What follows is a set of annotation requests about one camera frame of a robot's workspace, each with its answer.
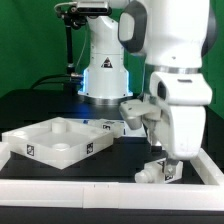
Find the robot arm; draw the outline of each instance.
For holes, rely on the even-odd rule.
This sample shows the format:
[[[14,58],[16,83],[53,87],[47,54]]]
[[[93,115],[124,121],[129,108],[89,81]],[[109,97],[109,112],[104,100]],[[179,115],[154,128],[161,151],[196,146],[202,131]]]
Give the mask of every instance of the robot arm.
[[[211,88],[198,73],[209,10],[209,0],[137,0],[120,18],[122,45],[132,54],[146,56],[146,67],[154,68],[145,74],[149,82],[144,85],[143,102],[122,103],[121,114],[132,128],[142,122],[150,143],[159,141],[168,161],[191,160],[201,147],[203,106],[212,99]],[[141,110],[142,104],[144,109],[148,105],[147,112]]]

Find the black surface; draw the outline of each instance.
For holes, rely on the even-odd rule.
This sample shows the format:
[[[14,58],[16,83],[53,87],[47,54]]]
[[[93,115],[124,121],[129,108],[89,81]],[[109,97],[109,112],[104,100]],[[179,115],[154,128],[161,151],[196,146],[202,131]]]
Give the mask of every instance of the black surface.
[[[17,90],[0,99],[0,132],[5,132],[54,117],[121,119],[117,106],[84,104],[77,97],[55,91]],[[207,109],[203,148],[224,169],[224,121]],[[120,138],[113,146],[64,170],[58,170],[12,153],[0,172],[1,179],[134,182],[144,163],[157,159],[150,155],[144,138]],[[191,167],[184,163],[180,183],[202,184]],[[117,209],[65,209],[0,207],[2,223],[223,223],[223,212],[153,211]]]

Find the white plastic tray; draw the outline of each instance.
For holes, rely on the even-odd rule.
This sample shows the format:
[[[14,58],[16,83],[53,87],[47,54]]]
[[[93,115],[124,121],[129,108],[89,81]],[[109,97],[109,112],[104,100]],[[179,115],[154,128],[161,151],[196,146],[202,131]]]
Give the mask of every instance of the white plastic tray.
[[[10,151],[64,169],[113,144],[113,132],[55,118],[2,134]]]

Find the black label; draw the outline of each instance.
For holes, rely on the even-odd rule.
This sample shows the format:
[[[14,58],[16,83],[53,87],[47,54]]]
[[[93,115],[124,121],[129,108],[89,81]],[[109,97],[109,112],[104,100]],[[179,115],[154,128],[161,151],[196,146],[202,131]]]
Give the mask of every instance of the black label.
[[[111,61],[109,58],[106,58],[106,60],[104,61],[104,63],[101,66],[102,68],[113,68]]]
[[[110,130],[110,126],[108,126],[108,125],[103,125],[103,129]]]
[[[27,145],[27,154],[30,156],[34,156],[34,146]]]
[[[87,154],[93,153],[93,143],[87,145]]]

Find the cable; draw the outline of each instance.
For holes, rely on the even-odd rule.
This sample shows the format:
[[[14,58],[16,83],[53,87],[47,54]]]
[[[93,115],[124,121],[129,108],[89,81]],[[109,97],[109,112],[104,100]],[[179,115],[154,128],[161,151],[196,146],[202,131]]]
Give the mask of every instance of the cable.
[[[41,82],[41,83],[35,85],[32,89],[36,88],[37,86],[46,85],[46,84],[47,84],[47,85],[48,85],[48,84],[61,84],[61,85],[63,85],[64,82]]]
[[[68,77],[70,78],[70,75],[62,75],[62,74],[58,74],[58,75],[50,75],[50,76],[45,76],[43,78],[40,78],[39,80],[37,80],[31,87],[30,89],[34,89],[36,86],[38,86],[40,83],[42,83],[45,80],[48,79],[55,79],[55,78],[64,78],[64,77]]]
[[[84,44],[83,44],[83,47],[82,47],[82,51],[81,51],[81,53],[80,53],[79,59],[78,59],[77,64],[76,64],[76,68],[78,68],[78,66],[79,66],[79,64],[80,64],[80,61],[81,61],[81,59],[82,59],[84,50],[85,50],[85,48],[86,48],[87,33],[88,33],[87,31],[88,31],[88,30],[87,30],[87,26],[85,26],[85,40],[84,40]]]

